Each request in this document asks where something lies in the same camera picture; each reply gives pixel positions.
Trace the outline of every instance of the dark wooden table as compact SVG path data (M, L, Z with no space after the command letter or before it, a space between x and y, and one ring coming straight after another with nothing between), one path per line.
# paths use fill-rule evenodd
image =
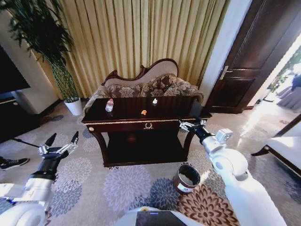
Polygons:
M182 147L178 117L194 122L195 116L208 119L211 114L193 97L114 98L113 111L105 110L108 99L96 99L83 118L101 148L103 165L122 166L162 162L187 161L194 136L188 133ZM102 132L109 135L108 146Z

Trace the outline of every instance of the black sneaker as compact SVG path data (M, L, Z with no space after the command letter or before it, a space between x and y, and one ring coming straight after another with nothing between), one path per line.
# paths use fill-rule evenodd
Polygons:
M0 168L2 170L7 170L13 167L22 166L23 164L27 163L29 159L17 159L17 160L11 160L6 159L5 163L0 164Z

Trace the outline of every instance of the tv stand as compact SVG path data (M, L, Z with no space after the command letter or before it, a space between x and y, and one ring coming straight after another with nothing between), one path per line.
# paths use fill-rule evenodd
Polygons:
M13 97L0 100L0 143L39 127L38 118L28 114Z

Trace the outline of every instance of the dark wooden door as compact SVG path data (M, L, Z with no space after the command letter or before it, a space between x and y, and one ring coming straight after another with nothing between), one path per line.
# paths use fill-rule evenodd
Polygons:
M301 0L253 0L206 108L241 113L300 32Z

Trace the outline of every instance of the television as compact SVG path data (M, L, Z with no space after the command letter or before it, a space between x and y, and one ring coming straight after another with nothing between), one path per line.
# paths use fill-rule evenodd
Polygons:
M0 94L30 88L22 74L0 45Z

